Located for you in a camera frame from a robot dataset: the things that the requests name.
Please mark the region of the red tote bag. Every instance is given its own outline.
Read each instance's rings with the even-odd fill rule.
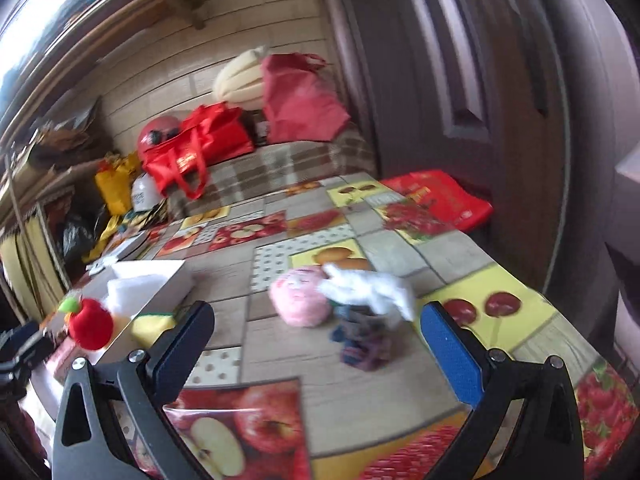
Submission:
[[[199,199],[207,184],[207,166],[254,150],[239,121],[241,113],[240,108],[227,108],[224,103],[199,106],[182,122],[177,136],[145,152],[142,167],[163,196],[175,182],[190,200]],[[197,171],[200,179],[196,189],[184,179],[192,171]]]
[[[350,117],[338,97],[318,77],[326,61],[315,54],[273,54],[262,62],[267,141],[330,141]]]

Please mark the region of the tiled wall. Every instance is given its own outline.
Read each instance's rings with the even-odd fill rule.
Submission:
[[[319,0],[205,0],[195,30],[170,17],[140,32],[102,60],[49,114],[64,119],[103,97],[116,147],[135,149],[142,126],[168,110],[212,103],[213,79],[237,54],[262,44],[274,52],[313,52],[329,62]]]

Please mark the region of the white plush toy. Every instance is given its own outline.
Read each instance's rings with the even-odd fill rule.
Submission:
[[[318,285],[318,291],[329,300],[345,305],[368,306],[377,316],[385,316],[389,329],[395,329],[402,318],[414,320],[415,295],[402,278],[370,270],[344,270],[324,264],[329,276]]]

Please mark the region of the red bag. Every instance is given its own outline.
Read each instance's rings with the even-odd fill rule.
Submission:
[[[262,62],[267,141],[333,140],[351,119],[318,77],[326,61],[315,54],[273,54]]]
[[[240,108],[227,108],[224,103],[199,106],[182,122],[177,136],[146,150],[142,167],[163,196],[175,182],[189,199],[199,199],[209,176],[207,166],[254,150],[238,120],[241,113]],[[200,183],[192,190],[183,175],[196,170]]]
[[[469,195],[440,170],[414,171],[382,180],[382,184],[411,198],[435,218],[462,232],[482,225],[494,211],[490,203]]]

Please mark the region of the white container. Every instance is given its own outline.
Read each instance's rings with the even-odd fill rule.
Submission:
[[[113,264],[97,276],[94,276],[82,288],[82,295],[88,298],[95,298],[103,304],[107,304],[108,283],[111,280],[146,278],[148,281],[150,275],[156,278],[153,280],[155,285],[149,285],[152,288],[148,294],[139,294],[134,299],[132,298],[129,303],[130,310],[134,313],[132,317],[138,314],[172,312],[193,288],[193,277],[184,260],[145,260]],[[63,327],[64,323],[65,316],[59,312],[51,319],[48,326],[57,331]],[[139,346],[130,332],[131,323],[124,328],[107,348],[87,352],[89,361],[95,365],[96,363],[113,363],[124,359],[129,352]],[[33,371],[31,383],[47,413],[55,419],[58,415],[62,397],[62,385],[53,378],[44,364],[41,364]]]

